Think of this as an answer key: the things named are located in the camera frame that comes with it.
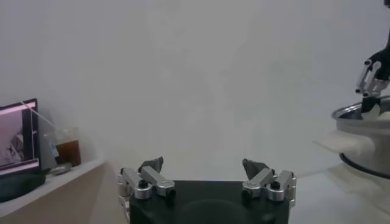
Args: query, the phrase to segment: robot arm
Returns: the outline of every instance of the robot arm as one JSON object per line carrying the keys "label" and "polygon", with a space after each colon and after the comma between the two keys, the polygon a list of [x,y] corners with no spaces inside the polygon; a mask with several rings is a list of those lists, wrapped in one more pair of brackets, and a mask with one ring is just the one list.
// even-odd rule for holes
{"label": "robot arm", "polygon": [[[390,0],[385,0],[390,8]],[[356,93],[363,95],[361,112],[367,113],[380,106],[381,92],[389,85],[390,77],[390,32],[386,47],[364,62],[364,69],[357,83]]]}
{"label": "robot arm", "polygon": [[296,177],[290,171],[277,175],[244,159],[248,181],[172,181],[154,163],[143,164],[141,172],[123,168],[118,175],[119,202],[129,223],[287,224],[295,205]]}

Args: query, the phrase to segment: brown liquid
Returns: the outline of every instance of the brown liquid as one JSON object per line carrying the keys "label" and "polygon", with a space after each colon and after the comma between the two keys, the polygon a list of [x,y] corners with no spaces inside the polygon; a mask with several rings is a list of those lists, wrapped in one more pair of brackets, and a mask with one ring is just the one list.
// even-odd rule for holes
{"label": "brown liquid", "polygon": [[71,141],[56,145],[60,164],[71,163],[72,166],[78,166],[81,163],[79,141]]}

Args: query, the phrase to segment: glass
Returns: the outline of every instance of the glass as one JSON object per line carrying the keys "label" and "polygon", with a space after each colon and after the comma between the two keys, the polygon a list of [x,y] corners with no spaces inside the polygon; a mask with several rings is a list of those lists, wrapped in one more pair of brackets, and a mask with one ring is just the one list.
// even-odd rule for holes
{"label": "glass", "polygon": [[49,143],[57,164],[71,163],[73,167],[81,164],[77,127],[56,130],[43,136]]}

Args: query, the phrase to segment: white shelf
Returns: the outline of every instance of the white shelf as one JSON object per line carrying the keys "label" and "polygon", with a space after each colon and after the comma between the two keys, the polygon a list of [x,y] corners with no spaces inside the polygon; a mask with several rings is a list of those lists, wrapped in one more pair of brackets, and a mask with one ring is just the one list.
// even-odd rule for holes
{"label": "white shelf", "polygon": [[82,175],[88,173],[89,171],[99,167],[103,163],[105,163],[104,159],[96,159],[81,164],[63,175],[59,175],[55,177],[46,177],[45,184],[36,188],[34,191],[26,195],[23,195],[22,197],[16,198],[14,200],[0,203],[0,217],[6,216],[10,213],[15,212],[16,210],[21,209],[25,205],[28,205],[33,201],[39,199],[40,197],[43,197],[46,194],[63,186],[64,184],[67,184],[72,180],[81,177]]}

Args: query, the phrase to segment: computer screen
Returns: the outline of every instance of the computer screen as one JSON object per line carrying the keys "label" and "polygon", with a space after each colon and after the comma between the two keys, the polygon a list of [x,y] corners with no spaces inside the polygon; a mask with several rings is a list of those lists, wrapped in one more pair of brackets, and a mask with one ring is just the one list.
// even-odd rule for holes
{"label": "computer screen", "polygon": [[0,177],[40,169],[37,100],[0,107]]}

